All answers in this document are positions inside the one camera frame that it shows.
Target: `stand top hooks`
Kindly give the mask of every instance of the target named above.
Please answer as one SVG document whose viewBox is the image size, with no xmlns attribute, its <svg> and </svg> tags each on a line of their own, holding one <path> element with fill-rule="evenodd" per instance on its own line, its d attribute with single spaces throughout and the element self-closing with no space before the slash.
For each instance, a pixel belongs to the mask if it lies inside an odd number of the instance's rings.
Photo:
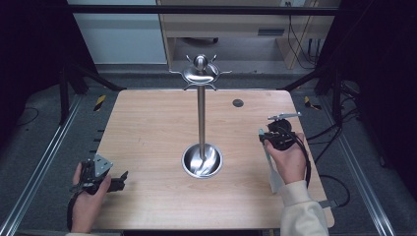
<svg viewBox="0 0 417 236">
<path fill-rule="evenodd" d="M 205 54 L 199 54 L 191 60 L 187 55 L 187 60 L 192 64 L 188 65 L 182 72 L 171 71 L 171 73 L 181 74 L 184 81 L 187 82 L 184 90 L 191 86 L 211 86 L 214 90 L 217 90 L 214 86 L 214 82 L 217 81 L 221 74 L 231 73 L 231 71 L 220 72 L 218 67 L 213 64 L 216 57 L 217 55 L 214 55 L 214 57 L 209 60 Z"/>
</svg>

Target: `wooden table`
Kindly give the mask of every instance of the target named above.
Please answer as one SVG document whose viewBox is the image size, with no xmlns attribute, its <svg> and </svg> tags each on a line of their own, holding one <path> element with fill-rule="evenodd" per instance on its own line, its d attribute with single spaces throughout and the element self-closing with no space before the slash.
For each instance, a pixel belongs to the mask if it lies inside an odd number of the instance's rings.
<svg viewBox="0 0 417 236">
<path fill-rule="evenodd" d="M 234 99 L 244 102 L 235 107 Z M 113 177 L 129 171 L 124 191 L 110 193 L 96 221 L 99 229 L 279 228 L 283 204 L 268 181 L 258 138 L 268 116 L 295 112 L 283 90 L 207 90 L 206 142 L 223 154 L 211 178 L 188 175 L 185 149 L 199 141 L 196 90 L 123 90 L 114 105 L 98 153 L 111 160 Z M 297 117 L 293 131 L 303 132 Z M 325 200 L 312 161 L 310 194 Z M 328 226 L 334 219 L 325 209 Z"/>
</svg>

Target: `sleeve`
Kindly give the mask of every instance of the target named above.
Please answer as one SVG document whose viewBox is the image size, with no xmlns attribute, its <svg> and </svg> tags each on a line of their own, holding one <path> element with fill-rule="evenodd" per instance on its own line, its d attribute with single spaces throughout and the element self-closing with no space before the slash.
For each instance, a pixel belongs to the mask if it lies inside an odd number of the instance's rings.
<svg viewBox="0 0 417 236">
<path fill-rule="evenodd" d="M 87 234 L 87 233 L 67 233 L 65 236 L 97 236 L 97 235 Z"/>
<path fill-rule="evenodd" d="M 306 181 L 281 187 L 284 210 L 281 216 L 281 235 L 328 235 L 325 213 L 307 191 Z"/>
</svg>

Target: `white panel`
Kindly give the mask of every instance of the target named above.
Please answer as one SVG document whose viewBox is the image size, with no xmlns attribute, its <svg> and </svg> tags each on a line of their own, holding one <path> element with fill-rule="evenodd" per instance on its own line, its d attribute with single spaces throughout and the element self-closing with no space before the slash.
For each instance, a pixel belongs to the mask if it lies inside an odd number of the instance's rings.
<svg viewBox="0 0 417 236">
<path fill-rule="evenodd" d="M 69 4 L 155 5 L 154 0 L 68 0 Z M 74 14 L 95 64 L 166 64 L 157 14 Z"/>
</svg>

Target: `finger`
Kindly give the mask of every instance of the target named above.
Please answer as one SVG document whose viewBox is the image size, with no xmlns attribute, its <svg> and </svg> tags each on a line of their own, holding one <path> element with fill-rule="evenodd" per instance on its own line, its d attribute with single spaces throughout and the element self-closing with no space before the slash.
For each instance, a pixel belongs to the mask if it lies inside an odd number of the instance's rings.
<svg viewBox="0 0 417 236">
<path fill-rule="evenodd" d="M 111 176 L 107 175 L 103 182 L 101 182 L 100 187 L 97 190 L 97 193 L 95 193 L 97 196 L 104 197 L 104 195 L 107 193 L 108 188 L 110 188 L 111 184 Z"/>
<path fill-rule="evenodd" d="M 82 169 L 82 165 L 79 162 L 79 164 L 77 165 L 77 168 L 76 168 L 76 172 L 74 173 L 73 185 L 76 185 L 80 182 L 81 169 Z"/>
<path fill-rule="evenodd" d="M 272 143 L 268 140 L 265 140 L 265 149 L 269 154 L 272 154 L 274 151 L 276 151 L 275 147 L 273 147 Z"/>
</svg>

